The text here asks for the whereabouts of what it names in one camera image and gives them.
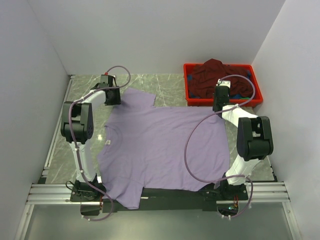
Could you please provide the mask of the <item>lavender t shirt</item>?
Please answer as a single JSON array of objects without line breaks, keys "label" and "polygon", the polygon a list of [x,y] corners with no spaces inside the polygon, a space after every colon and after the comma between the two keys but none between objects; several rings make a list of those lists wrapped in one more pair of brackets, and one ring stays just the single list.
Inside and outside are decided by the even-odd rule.
[{"label": "lavender t shirt", "polygon": [[211,107],[155,106],[128,88],[106,124],[97,159],[107,194],[138,209],[144,188],[198,191],[229,169],[225,122]]}]

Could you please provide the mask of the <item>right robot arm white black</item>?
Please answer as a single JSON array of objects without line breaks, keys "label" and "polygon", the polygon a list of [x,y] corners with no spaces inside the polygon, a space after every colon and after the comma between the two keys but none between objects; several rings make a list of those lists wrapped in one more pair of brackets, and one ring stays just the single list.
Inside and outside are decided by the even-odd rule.
[{"label": "right robot arm white black", "polygon": [[237,157],[225,173],[227,182],[219,187],[221,197],[230,200],[237,194],[236,186],[244,184],[259,161],[272,154],[271,121],[267,116],[257,116],[230,105],[227,86],[216,86],[213,96],[213,111],[237,128]]}]

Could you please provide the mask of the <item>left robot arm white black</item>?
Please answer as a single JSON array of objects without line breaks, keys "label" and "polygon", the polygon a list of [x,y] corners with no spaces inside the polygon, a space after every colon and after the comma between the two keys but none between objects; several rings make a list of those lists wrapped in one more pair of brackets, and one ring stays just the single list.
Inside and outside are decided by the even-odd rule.
[{"label": "left robot arm white black", "polygon": [[93,182],[97,178],[91,154],[94,110],[102,105],[114,106],[120,103],[121,95],[118,87],[92,89],[87,95],[76,101],[63,103],[60,132],[71,147],[77,168],[77,181]]}]

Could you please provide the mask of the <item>green garment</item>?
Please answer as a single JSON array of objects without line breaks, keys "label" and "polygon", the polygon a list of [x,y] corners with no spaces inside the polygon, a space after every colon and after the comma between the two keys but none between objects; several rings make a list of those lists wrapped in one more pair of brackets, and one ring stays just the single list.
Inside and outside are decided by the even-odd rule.
[{"label": "green garment", "polygon": [[250,99],[250,97],[241,97],[240,98],[240,100],[244,100],[244,101],[249,100],[249,99]]}]

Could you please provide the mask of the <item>dark red t shirt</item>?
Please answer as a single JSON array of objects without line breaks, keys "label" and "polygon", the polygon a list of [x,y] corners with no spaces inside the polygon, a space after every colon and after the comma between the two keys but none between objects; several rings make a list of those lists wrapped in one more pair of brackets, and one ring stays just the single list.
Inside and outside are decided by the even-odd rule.
[{"label": "dark red t shirt", "polygon": [[250,98],[253,94],[251,84],[239,77],[249,78],[248,70],[241,66],[223,64],[216,59],[210,59],[204,64],[197,64],[192,73],[187,77],[188,92],[191,98],[212,99],[218,80],[229,76],[226,80],[230,82],[230,96],[239,95],[242,98]]}]

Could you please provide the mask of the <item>red plastic bin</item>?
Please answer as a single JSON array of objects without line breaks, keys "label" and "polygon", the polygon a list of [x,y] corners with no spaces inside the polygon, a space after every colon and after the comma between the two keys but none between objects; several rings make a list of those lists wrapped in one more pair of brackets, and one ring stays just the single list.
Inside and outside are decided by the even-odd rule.
[{"label": "red plastic bin", "polygon": [[[185,99],[188,106],[205,106],[205,107],[212,107],[214,100],[212,98],[196,98],[192,97],[191,91],[189,90],[188,86],[188,79],[190,79],[191,73],[194,70],[196,65],[202,65],[202,63],[185,63],[183,65],[183,76],[184,76],[184,84],[185,84]],[[249,72],[250,80],[255,87],[255,96],[254,98],[244,105],[244,107],[256,107],[263,103],[263,95],[261,93],[254,69],[249,64],[229,64],[229,66],[236,66],[242,67]]]}]

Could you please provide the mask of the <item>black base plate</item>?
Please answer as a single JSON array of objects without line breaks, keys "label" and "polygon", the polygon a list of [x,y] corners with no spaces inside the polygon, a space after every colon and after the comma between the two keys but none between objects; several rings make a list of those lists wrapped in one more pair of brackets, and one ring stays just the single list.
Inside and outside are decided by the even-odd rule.
[{"label": "black base plate", "polygon": [[[145,188],[142,190],[138,211],[160,211],[160,210],[202,210],[217,211],[219,201],[248,200],[246,186],[229,185],[225,180],[220,186],[211,183],[198,191],[169,190]],[[109,199],[104,199],[103,195],[87,186],[85,183],[75,184],[71,190],[70,201],[81,204],[81,212],[86,216],[97,216],[99,210],[103,213],[112,211],[128,211],[129,209],[117,200],[112,206]]]}]

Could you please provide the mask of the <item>aluminium front rail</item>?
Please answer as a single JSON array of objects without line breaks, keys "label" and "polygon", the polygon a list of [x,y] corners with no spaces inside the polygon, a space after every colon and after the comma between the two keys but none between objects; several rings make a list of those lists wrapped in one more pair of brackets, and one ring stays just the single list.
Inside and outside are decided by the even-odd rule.
[{"label": "aluminium front rail", "polygon": [[[252,203],[288,203],[290,197],[283,182],[245,183],[246,194],[252,193]],[[33,184],[27,196],[27,205],[71,204],[71,190],[63,184]]]}]

